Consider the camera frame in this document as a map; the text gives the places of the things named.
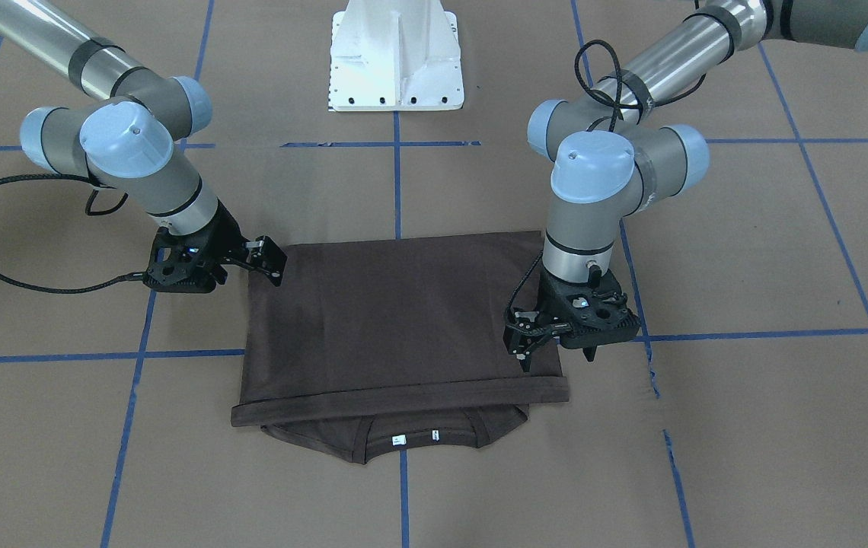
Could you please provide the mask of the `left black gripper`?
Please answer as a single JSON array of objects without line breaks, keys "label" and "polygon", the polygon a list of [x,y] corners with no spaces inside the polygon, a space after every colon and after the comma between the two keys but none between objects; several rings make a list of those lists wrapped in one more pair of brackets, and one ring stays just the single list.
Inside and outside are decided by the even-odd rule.
[{"label": "left black gripper", "polygon": [[526,374],[535,352],[557,336],[562,347],[581,349],[587,363],[594,363],[598,347],[631,341],[642,326],[612,271],[577,284],[543,270],[536,305],[538,311],[508,307],[503,315],[505,351]]}]

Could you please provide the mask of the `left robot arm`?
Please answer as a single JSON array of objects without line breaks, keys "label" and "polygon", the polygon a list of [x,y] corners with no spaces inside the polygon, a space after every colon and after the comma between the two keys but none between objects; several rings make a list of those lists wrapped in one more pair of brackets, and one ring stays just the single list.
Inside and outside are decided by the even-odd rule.
[{"label": "left robot arm", "polygon": [[619,222],[690,190],[711,163],[697,129],[643,122],[768,39],[868,52],[868,1],[706,1],[625,65],[604,40],[578,49],[583,97],[547,100],[528,122],[528,144],[553,169],[536,305],[505,310],[505,350],[523,371],[552,339],[587,360],[635,339],[640,319],[609,267]]}]

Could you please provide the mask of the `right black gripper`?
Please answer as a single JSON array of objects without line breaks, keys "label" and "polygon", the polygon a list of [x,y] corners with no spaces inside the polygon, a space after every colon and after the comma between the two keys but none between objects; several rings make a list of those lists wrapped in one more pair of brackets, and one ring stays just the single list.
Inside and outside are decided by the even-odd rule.
[{"label": "right black gripper", "polygon": [[159,228],[152,242],[152,290],[164,294],[208,294],[228,280],[225,264],[242,261],[280,287],[288,256],[267,236],[249,240],[224,205],[197,232],[177,236]]}]

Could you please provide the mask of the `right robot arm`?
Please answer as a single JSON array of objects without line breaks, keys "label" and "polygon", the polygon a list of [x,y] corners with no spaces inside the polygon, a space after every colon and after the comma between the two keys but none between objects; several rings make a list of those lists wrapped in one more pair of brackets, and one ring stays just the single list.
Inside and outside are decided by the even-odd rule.
[{"label": "right robot arm", "polygon": [[0,37],[92,97],[86,108],[40,107],[19,131],[37,180],[70,180],[93,194],[118,190],[156,224],[148,266],[108,285],[208,294],[236,265],[280,285],[287,256],[250,240],[177,143],[212,120],[209,95],[187,76],[162,77],[47,1],[0,1]]}]

